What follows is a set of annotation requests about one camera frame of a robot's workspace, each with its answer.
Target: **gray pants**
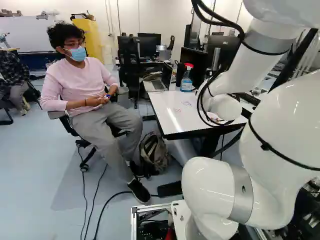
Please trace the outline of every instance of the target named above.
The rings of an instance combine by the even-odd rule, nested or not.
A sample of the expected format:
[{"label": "gray pants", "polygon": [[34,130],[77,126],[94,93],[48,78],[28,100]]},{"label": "gray pants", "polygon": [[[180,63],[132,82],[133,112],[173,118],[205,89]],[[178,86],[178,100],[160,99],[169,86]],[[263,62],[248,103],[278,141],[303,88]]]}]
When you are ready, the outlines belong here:
[{"label": "gray pants", "polygon": [[[22,97],[28,88],[27,82],[24,82],[23,85],[14,85],[10,87],[10,101],[19,111],[22,109]],[[7,92],[0,91],[0,99],[2,99],[5,94],[7,94]]]},{"label": "gray pants", "polygon": [[[127,144],[125,149],[120,150],[118,141],[113,137],[110,127],[105,123],[125,130]],[[126,164],[130,160],[139,144],[142,134],[142,119],[132,109],[109,102],[97,110],[92,110],[76,115],[71,120],[75,131],[86,141],[95,145],[100,154],[107,161],[118,176],[130,182],[133,173]]]}]

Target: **chair wheel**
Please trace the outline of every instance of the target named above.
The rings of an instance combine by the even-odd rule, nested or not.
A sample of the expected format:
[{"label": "chair wheel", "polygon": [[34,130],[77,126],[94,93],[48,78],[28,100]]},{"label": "chair wheel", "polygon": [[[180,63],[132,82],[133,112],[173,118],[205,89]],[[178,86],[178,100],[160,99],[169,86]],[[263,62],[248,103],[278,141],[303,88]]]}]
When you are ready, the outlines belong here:
[{"label": "chair wheel", "polygon": [[87,164],[84,164],[81,168],[80,168],[80,171],[85,173],[89,170],[89,166]]}]

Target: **blue face mask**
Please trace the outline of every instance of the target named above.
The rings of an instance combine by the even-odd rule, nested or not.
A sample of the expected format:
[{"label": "blue face mask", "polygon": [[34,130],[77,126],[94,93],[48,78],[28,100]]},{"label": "blue face mask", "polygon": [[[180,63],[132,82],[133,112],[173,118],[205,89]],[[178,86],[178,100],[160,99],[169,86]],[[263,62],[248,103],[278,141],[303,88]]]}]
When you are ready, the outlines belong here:
[{"label": "blue face mask", "polygon": [[81,62],[83,60],[85,60],[87,53],[84,47],[79,46],[76,49],[65,49],[67,51],[69,51],[71,53],[71,59],[75,60],[77,62]]}]

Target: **person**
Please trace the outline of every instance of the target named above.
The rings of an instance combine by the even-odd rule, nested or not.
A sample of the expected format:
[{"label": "person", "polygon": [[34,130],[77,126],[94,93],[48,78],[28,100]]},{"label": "person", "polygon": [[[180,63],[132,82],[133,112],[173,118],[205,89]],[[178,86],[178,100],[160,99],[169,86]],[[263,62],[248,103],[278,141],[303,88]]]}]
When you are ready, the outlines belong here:
[{"label": "person", "polygon": [[[46,71],[40,99],[42,108],[67,110],[75,131],[97,148],[136,199],[147,203],[151,198],[148,190],[126,164],[126,160],[132,160],[141,138],[141,117],[104,97],[105,84],[109,86],[109,95],[117,92],[117,80],[98,59],[86,57],[83,30],[58,22],[47,29],[47,34],[51,46],[64,58]],[[128,132],[127,145],[122,151],[106,122]]]},{"label": "person", "polygon": [[23,95],[29,88],[29,68],[13,52],[0,49],[0,74],[0,100],[8,95],[20,114],[26,115],[30,105],[23,102]]}]

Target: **laptop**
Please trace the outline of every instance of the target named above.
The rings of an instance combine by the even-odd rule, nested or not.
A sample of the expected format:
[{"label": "laptop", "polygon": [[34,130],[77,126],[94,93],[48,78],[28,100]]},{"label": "laptop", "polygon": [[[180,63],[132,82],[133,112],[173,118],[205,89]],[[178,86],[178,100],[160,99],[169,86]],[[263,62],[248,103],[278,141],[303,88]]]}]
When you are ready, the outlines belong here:
[{"label": "laptop", "polygon": [[153,80],[144,80],[143,85],[146,92],[161,92],[161,91],[168,91],[171,76],[172,76],[173,68],[167,64],[163,63],[162,67],[162,76],[158,77]]}]

